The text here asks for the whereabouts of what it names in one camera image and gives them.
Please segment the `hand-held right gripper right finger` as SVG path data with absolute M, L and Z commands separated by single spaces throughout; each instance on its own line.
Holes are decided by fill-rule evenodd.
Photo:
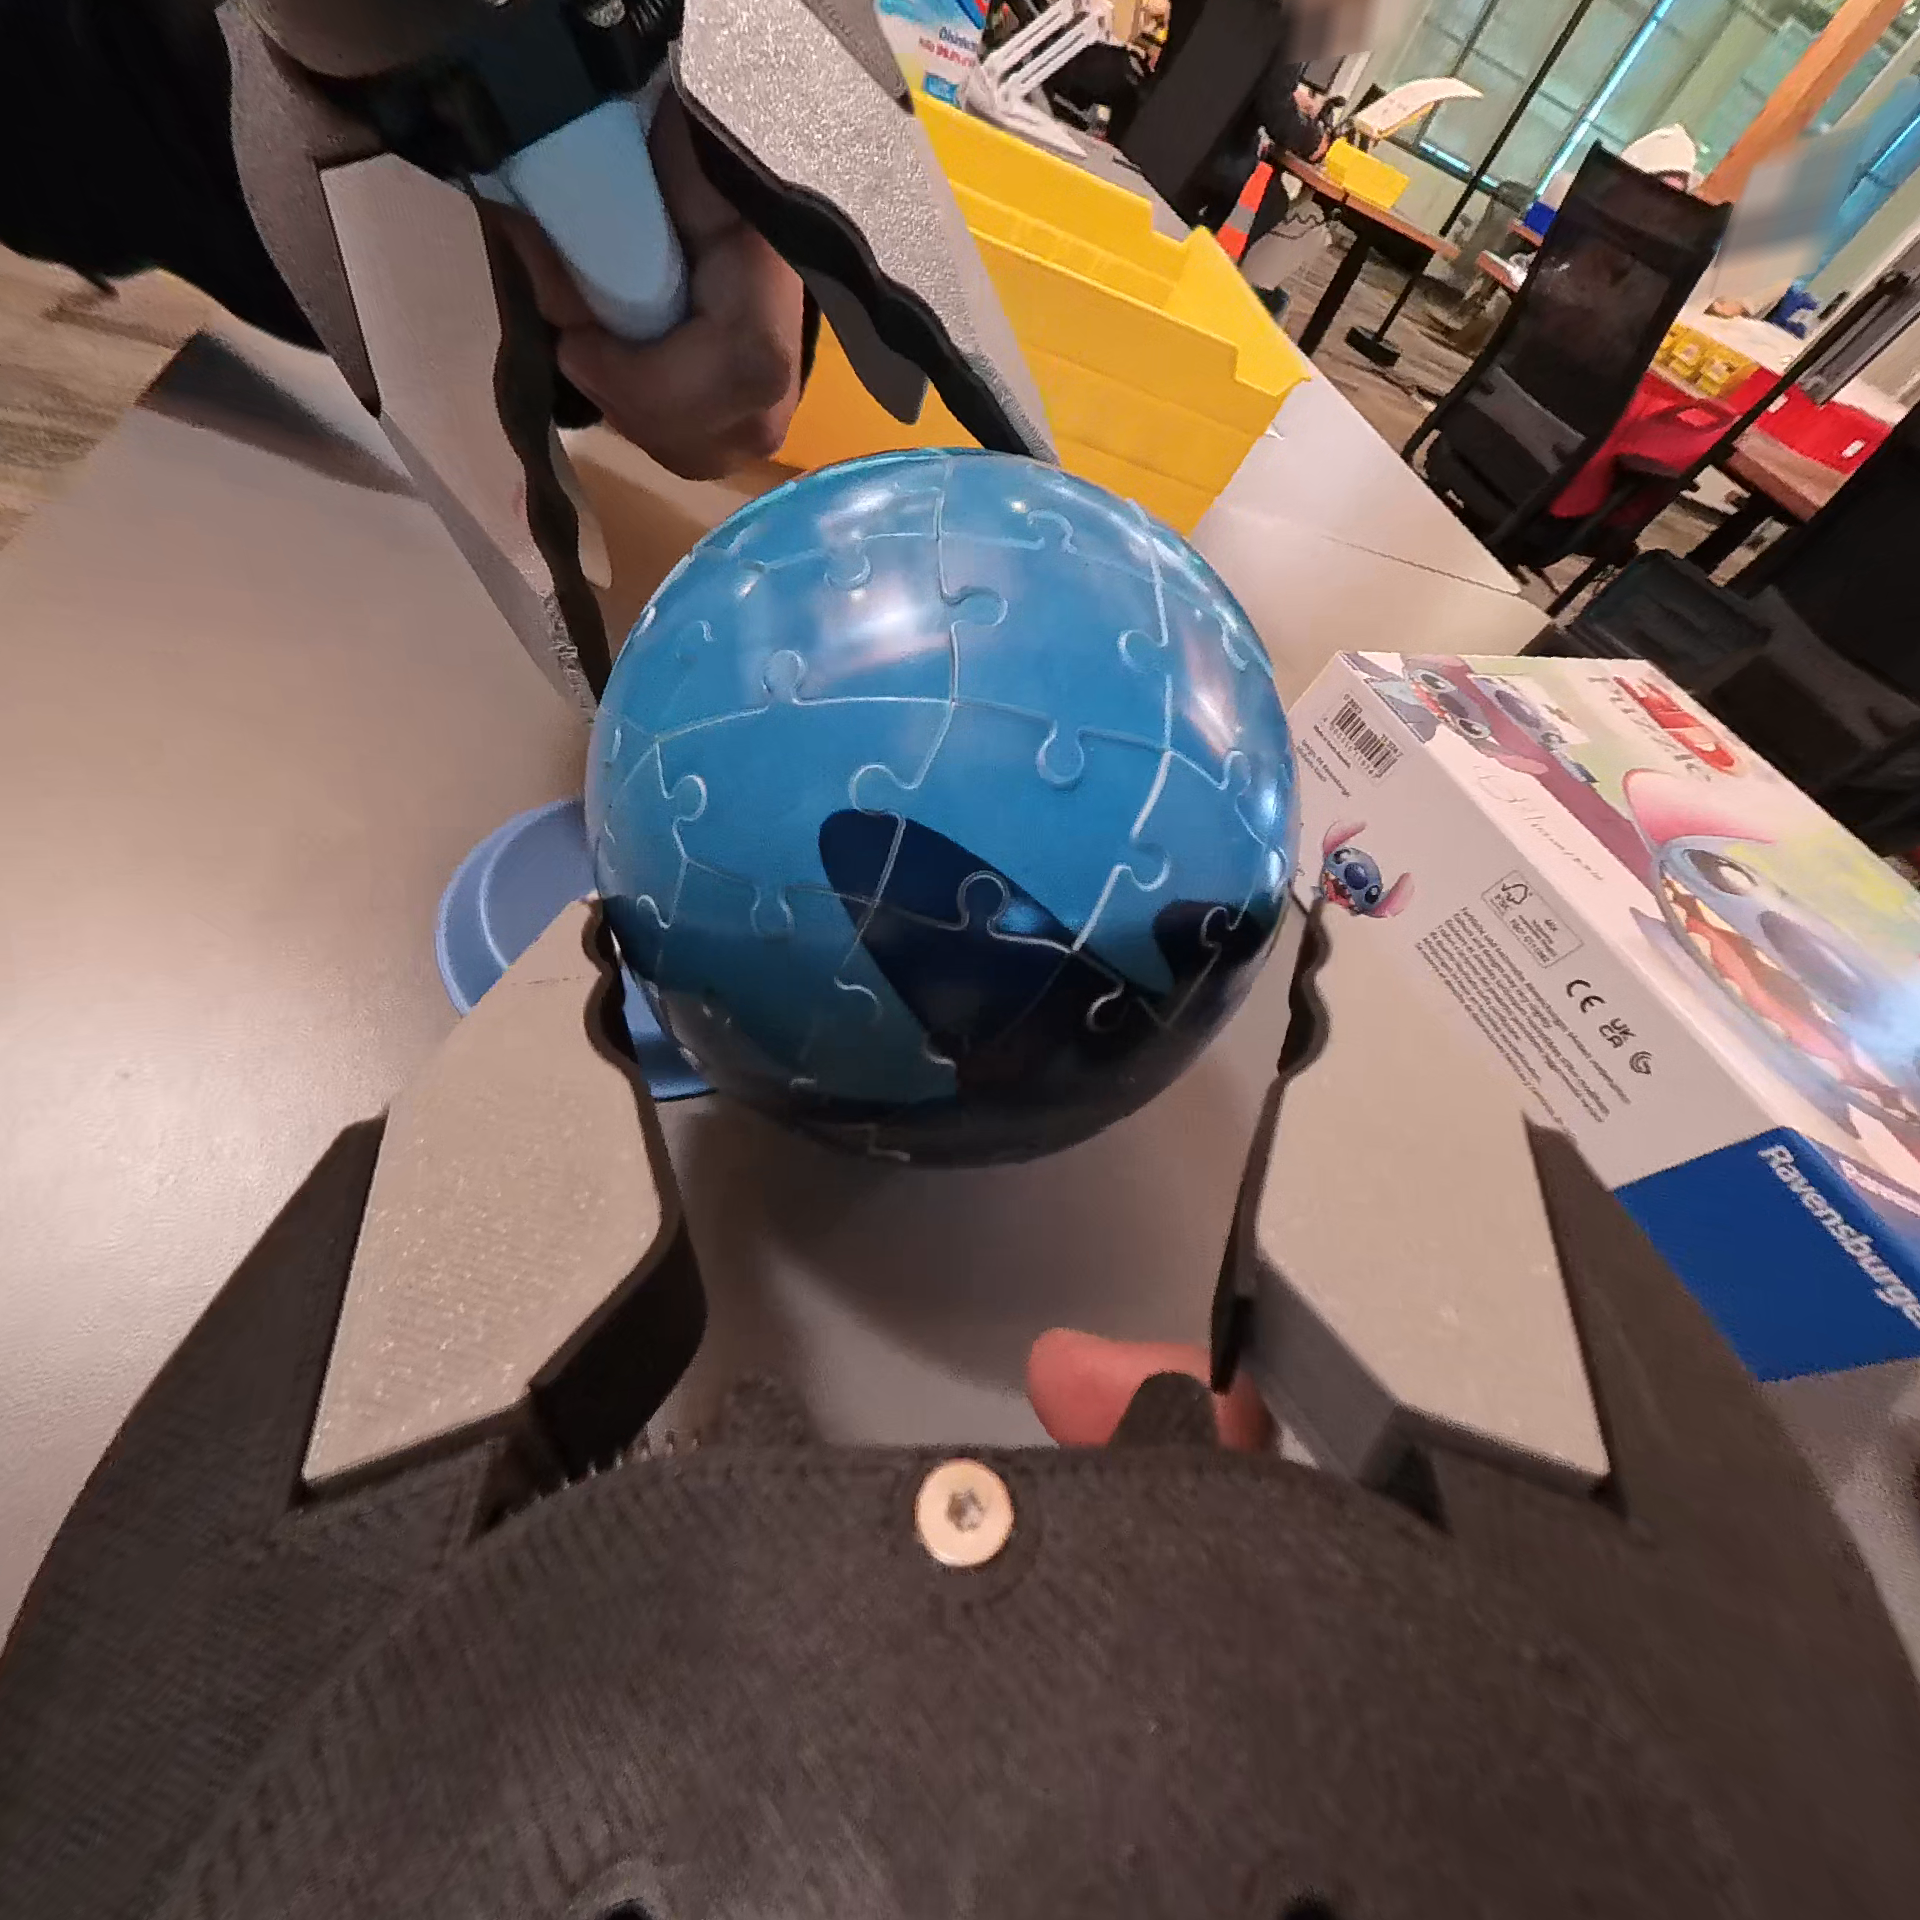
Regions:
M 1240 1379 L 1332 1473 L 1447 1447 L 1583 1498 L 1610 1457 L 1524 1095 L 1376 924 L 1306 909 L 1213 1295 Z

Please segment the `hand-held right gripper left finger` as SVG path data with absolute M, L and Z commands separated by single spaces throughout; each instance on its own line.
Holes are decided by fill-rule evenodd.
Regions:
M 302 1481 L 502 1440 L 616 1464 L 685 1379 L 709 1298 L 599 906 L 573 901 L 392 1102 Z

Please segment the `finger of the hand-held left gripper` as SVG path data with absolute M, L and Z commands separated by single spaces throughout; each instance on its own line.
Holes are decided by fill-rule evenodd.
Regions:
M 320 189 L 384 431 L 542 676 L 596 708 L 612 572 L 513 237 L 464 187 L 398 156 L 325 167 Z
M 875 401 L 928 394 L 1060 462 L 1040 388 L 871 3 L 685 2 L 673 81 L 721 192 L 802 278 Z

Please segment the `blue round ball stand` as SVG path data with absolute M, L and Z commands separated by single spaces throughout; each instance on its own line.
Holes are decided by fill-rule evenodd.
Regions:
M 454 1012 L 467 1016 L 568 901 L 595 892 L 583 795 L 527 808 L 478 840 L 453 872 L 436 912 L 436 962 Z M 713 1091 L 631 967 L 622 967 L 622 1024 L 655 1099 Z

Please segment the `blue puzzle ball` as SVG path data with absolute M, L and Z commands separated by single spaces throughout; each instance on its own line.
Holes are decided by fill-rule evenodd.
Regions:
M 713 1091 L 854 1154 L 1031 1161 L 1168 1090 L 1299 868 L 1272 660 L 1178 530 L 987 450 L 766 492 L 593 722 L 595 887 Z

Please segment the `person's left forearm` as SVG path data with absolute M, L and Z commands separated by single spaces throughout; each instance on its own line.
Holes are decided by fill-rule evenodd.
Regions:
M 3 241 L 88 278 L 167 271 L 293 346 L 318 335 L 255 227 L 217 2 L 3 5 Z

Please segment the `white puzzle box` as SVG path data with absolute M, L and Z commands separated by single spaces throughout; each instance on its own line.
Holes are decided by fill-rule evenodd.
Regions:
M 1918 1358 L 1917 892 L 1645 660 L 1343 651 L 1301 897 L 1498 1054 L 1765 1382 Z

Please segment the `person's left hand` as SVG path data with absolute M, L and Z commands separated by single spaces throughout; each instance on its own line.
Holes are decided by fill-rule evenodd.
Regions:
M 616 434 L 704 482 L 772 458 L 786 440 L 804 390 L 804 280 L 709 180 L 676 97 L 657 111 L 651 153 L 685 253 L 679 328 L 620 340 L 539 227 L 519 247 L 560 374 Z

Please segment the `person's right hand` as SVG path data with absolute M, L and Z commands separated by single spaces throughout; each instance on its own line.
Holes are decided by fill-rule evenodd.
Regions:
M 1146 1379 L 1184 1376 L 1211 1382 L 1204 1345 L 1162 1340 L 1122 1340 L 1076 1328 L 1049 1328 L 1033 1342 L 1025 1390 L 1046 1436 L 1066 1447 L 1106 1444 Z M 1279 1425 L 1259 1392 L 1242 1376 L 1222 1394 L 1209 1394 L 1221 1444 L 1240 1452 L 1270 1452 Z

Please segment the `wipes container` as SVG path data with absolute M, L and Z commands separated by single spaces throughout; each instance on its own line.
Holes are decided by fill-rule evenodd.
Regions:
M 875 11 L 911 87 L 957 107 L 983 57 L 991 3 L 886 0 Z

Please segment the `white folding stand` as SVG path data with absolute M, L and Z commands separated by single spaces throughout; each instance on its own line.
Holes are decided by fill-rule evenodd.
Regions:
M 1087 144 L 1044 103 L 1044 84 L 1095 45 L 1119 45 L 1110 2 L 1051 3 L 968 69 L 961 109 L 1056 153 L 1082 159 Z

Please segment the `yellow storage bin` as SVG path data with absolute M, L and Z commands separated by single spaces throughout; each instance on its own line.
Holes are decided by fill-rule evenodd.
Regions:
M 1193 533 L 1313 377 L 1209 232 L 963 107 L 918 97 L 1068 472 Z

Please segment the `wooden table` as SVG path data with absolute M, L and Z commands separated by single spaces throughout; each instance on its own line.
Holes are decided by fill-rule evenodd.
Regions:
M 1461 246 L 1454 240 L 1421 227 L 1390 205 L 1351 192 L 1325 165 L 1290 153 L 1280 153 L 1279 163 L 1287 175 L 1302 181 L 1308 196 L 1353 233 L 1297 340 L 1305 357 L 1310 359 L 1325 343 L 1365 266 L 1376 253 L 1384 252 L 1392 261 L 1411 268 L 1405 292 L 1411 292 L 1435 261 L 1450 266 L 1458 260 Z

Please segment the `black office chair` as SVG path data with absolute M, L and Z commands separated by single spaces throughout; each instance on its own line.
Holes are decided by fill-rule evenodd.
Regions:
M 1678 492 L 1693 395 L 1631 409 L 1729 221 L 1606 147 L 1585 156 L 1508 312 L 1405 444 L 1508 570 L 1618 563 Z

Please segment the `red storage bin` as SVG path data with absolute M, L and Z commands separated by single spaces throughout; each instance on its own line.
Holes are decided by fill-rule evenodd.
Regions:
M 1693 468 L 1762 397 L 1769 406 L 1747 434 L 1774 440 L 1840 476 L 1856 472 L 1905 413 L 1891 400 L 1813 400 L 1801 385 L 1788 385 L 1787 395 L 1772 395 L 1779 377 L 1759 363 L 1739 363 L 1736 377 L 1720 392 L 1676 382 L 1668 371 L 1662 365 L 1645 371 L 1621 420 L 1565 486 L 1548 515 L 1594 515 L 1618 490 L 1622 464 L 1649 466 L 1654 476 Z

